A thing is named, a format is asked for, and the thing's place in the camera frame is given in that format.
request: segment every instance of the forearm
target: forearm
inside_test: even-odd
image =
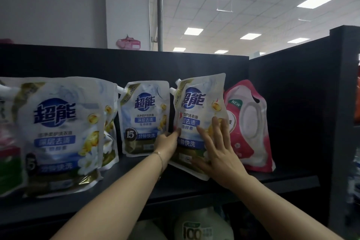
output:
[[[274,240],[342,239],[252,176],[237,181],[232,191]]]
[[[127,239],[161,168],[159,156],[146,157],[74,215],[53,240]]]

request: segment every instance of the hand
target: hand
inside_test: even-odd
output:
[[[219,124],[218,118],[212,118],[214,142],[203,128],[199,126],[196,128],[205,142],[210,162],[206,163],[197,157],[192,159],[193,165],[203,170],[221,186],[230,190],[235,188],[239,181],[245,181],[250,177],[231,147],[229,122],[227,120],[222,120]]]
[[[178,145],[178,136],[181,134],[181,128],[176,129],[172,134],[164,133],[159,135],[155,140],[155,150],[160,153],[165,166],[173,156]]]

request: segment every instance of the metal pole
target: metal pole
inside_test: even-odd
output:
[[[158,1],[158,51],[163,51],[162,41],[162,15],[163,15],[163,0]]]

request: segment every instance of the bracelet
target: bracelet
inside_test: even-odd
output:
[[[154,151],[154,152],[153,152],[153,154],[158,155],[158,156],[159,156],[159,158],[160,158],[160,160],[161,160],[161,173],[160,173],[160,176],[159,176],[159,179],[160,179],[160,178],[161,178],[162,173],[164,172],[164,162],[162,161],[162,157],[161,157],[160,152],[158,152],[158,151]]]

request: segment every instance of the white wall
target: white wall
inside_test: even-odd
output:
[[[128,34],[150,50],[149,0],[106,0],[106,23],[108,48]]]
[[[0,0],[0,38],[106,48],[105,0]]]

